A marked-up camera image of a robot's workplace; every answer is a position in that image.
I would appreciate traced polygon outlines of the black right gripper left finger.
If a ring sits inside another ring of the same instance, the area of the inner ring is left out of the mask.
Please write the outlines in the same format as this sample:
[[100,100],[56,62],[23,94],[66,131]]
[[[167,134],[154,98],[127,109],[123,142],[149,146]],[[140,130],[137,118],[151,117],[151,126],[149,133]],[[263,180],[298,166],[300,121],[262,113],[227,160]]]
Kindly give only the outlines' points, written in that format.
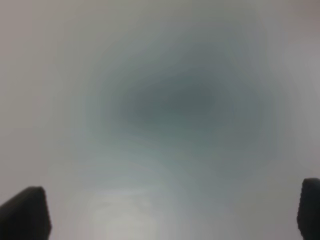
[[0,206],[0,240],[48,240],[51,230],[41,186],[27,187]]

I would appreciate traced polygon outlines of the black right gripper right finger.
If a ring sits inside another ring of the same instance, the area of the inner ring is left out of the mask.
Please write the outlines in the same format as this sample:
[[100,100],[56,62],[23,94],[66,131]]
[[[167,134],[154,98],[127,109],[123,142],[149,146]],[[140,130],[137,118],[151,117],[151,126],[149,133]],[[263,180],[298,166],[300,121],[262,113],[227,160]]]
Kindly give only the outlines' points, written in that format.
[[304,240],[320,240],[320,180],[318,178],[303,180],[296,221]]

